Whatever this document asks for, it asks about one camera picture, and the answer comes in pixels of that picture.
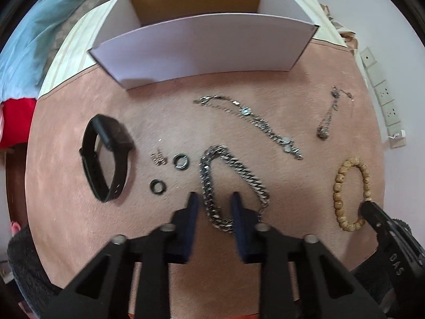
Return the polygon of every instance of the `black smartwatch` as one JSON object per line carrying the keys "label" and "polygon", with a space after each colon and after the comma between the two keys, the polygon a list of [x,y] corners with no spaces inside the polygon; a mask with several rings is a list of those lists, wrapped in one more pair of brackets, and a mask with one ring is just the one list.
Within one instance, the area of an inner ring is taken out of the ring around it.
{"label": "black smartwatch", "polygon": [[[97,152],[94,149],[97,136],[106,149],[113,153],[115,172],[110,188],[106,184]],[[94,196],[101,202],[107,202],[120,196],[127,177],[128,153],[132,148],[134,148],[134,143],[131,137],[114,118],[97,114],[89,121],[79,154],[88,184]]]}

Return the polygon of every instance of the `jewelry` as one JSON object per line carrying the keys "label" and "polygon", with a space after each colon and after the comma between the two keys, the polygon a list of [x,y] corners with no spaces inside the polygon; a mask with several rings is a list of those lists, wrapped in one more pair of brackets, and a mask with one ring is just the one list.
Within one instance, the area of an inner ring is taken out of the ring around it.
{"label": "jewelry", "polygon": [[261,180],[257,178],[251,171],[242,164],[235,156],[233,156],[226,146],[214,145],[210,146],[201,157],[199,163],[201,172],[202,182],[202,195],[207,210],[207,216],[214,227],[218,230],[233,233],[233,219],[223,218],[221,210],[216,206],[214,202],[213,193],[213,179],[211,177],[211,161],[215,158],[220,159],[233,168],[242,179],[244,179],[254,192],[258,195],[261,201],[261,209],[258,211],[258,220],[261,220],[261,216],[264,210],[269,205],[269,193],[267,189],[261,183]]}
{"label": "jewelry", "polygon": [[[221,107],[219,105],[214,105],[209,103],[210,100],[212,99],[220,99],[220,100],[224,100],[224,101],[229,101],[232,104],[234,104],[235,106],[237,106],[239,108],[239,111],[233,111],[231,109],[228,108],[224,108]],[[221,95],[214,95],[214,96],[204,96],[201,97],[200,99],[193,101],[194,103],[197,104],[201,104],[205,107],[211,107],[211,108],[215,108],[215,109],[219,109],[219,110],[223,110],[226,113],[231,113],[241,119],[244,119],[248,122],[251,122],[254,126],[258,127],[259,129],[261,129],[265,134],[267,134],[267,136],[273,140],[275,143],[277,143],[279,146],[281,146],[283,148],[283,151],[285,151],[286,153],[290,153],[293,154],[295,156],[295,158],[297,160],[302,160],[303,156],[301,154],[300,149],[294,148],[294,141],[289,138],[289,137],[282,137],[278,134],[276,134],[273,129],[271,129],[271,127],[269,126],[269,123],[262,119],[261,117],[259,117],[258,115],[255,115],[252,113],[251,108],[241,105],[241,103],[239,103],[238,101],[235,101],[233,99],[231,99],[230,97],[227,96],[221,96]]]}
{"label": "jewelry", "polygon": [[150,191],[153,194],[156,194],[158,196],[160,196],[161,194],[163,194],[167,190],[167,186],[165,185],[164,181],[161,181],[161,180],[158,180],[158,179],[152,180],[150,182],[149,187],[150,187]]}
{"label": "jewelry", "polygon": [[338,100],[341,97],[341,94],[339,93],[340,91],[345,93],[351,99],[351,101],[354,101],[353,95],[351,93],[345,92],[344,90],[338,89],[336,86],[333,86],[331,95],[334,98],[334,100],[332,102],[332,105],[329,107],[329,110],[326,113],[325,118],[320,122],[319,127],[317,127],[317,132],[316,132],[316,135],[323,140],[326,140],[329,138],[329,125],[331,124],[331,121],[332,121],[333,111],[338,110]]}
{"label": "jewelry", "polygon": [[364,164],[359,158],[349,158],[339,168],[334,184],[335,215],[337,215],[337,221],[339,223],[339,226],[345,231],[359,230],[366,222],[365,219],[359,217],[355,223],[349,223],[344,212],[344,203],[341,195],[341,190],[343,188],[344,177],[351,167],[357,167],[360,169],[360,172],[362,173],[363,177],[363,197],[365,201],[372,201],[370,192],[371,186],[369,180],[369,171],[367,169],[366,164]]}
{"label": "jewelry", "polygon": [[151,154],[150,157],[156,165],[165,165],[168,162],[168,158],[164,157],[160,148],[157,149],[157,153]]}
{"label": "jewelry", "polygon": [[184,153],[178,153],[173,157],[173,164],[178,170],[186,170],[189,166],[189,158]]}

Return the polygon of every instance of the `light blue fabric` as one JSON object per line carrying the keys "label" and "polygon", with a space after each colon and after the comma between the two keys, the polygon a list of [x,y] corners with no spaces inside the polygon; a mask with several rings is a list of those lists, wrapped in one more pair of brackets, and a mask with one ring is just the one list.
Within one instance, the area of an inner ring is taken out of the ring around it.
{"label": "light blue fabric", "polygon": [[0,53],[1,101],[37,98],[56,31],[84,0],[38,0]]}

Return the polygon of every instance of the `wooden floor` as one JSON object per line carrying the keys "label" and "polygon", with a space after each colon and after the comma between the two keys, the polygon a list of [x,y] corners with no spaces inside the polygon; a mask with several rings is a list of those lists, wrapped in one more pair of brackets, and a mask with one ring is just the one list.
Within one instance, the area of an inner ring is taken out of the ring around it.
{"label": "wooden floor", "polygon": [[27,144],[13,147],[14,152],[6,154],[6,193],[11,221],[21,226],[28,222],[25,197],[25,166]]}

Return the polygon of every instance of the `screw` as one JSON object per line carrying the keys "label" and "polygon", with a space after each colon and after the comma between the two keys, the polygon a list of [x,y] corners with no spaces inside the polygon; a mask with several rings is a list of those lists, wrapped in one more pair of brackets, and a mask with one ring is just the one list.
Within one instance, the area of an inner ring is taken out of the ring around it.
{"label": "screw", "polygon": [[270,226],[267,223],[257,223],[256,231],[269,231]]}
{"label": "screw", "polygon": [[307,243],[318,243],[319,239],[315,234],[307,234],[304,236],[304,241]]}
{"label": "screw", "polygon": [[112,239],[111,239],[111,241],[113,242],[113,244],[115,244],[115,245],[122,245],[124,242],[126,242],[127,241],[127,236],[125,236],[125,235],[121,235],[121,234],[118,234],[118,235],[115,235]]}
{"label": "screw", "polygon": [[176,230],[176,226],[173,223],[166,223],[161,225],[161,231],[175,231]]}

